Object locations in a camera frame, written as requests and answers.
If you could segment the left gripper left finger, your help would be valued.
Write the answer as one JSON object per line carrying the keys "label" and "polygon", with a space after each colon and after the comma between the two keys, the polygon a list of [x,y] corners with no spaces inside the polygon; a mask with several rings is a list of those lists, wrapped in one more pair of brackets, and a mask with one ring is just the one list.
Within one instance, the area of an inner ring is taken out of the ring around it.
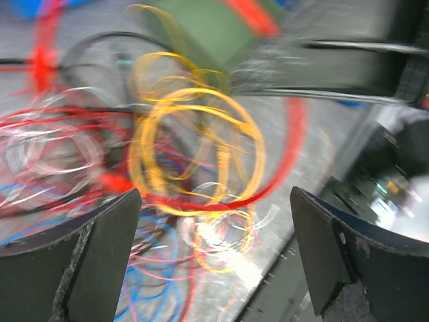
{"label": "left gripper left finger", "polygon": [[140,209],[133,189],[1,246],[1,320],[112,321]]}

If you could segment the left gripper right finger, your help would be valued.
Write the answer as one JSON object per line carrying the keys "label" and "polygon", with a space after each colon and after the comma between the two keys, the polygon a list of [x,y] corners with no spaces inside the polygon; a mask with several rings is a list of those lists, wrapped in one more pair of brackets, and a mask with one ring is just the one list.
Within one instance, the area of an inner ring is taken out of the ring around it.
{"label": "left gripper right finger", "polygon": [[297,186],[290,204],[315,315],[323,321],[428,320],[428,243]]}

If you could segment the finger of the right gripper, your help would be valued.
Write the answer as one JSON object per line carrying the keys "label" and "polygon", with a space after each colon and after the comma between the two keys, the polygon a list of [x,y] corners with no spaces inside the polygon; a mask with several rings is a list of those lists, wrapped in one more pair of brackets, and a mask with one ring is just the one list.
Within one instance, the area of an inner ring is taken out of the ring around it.
{"label": "finger of the right gripper", "polygon": [[411,44],[301,39],[265,47],[231,73],[242,95],[418,104],[428,49]]}

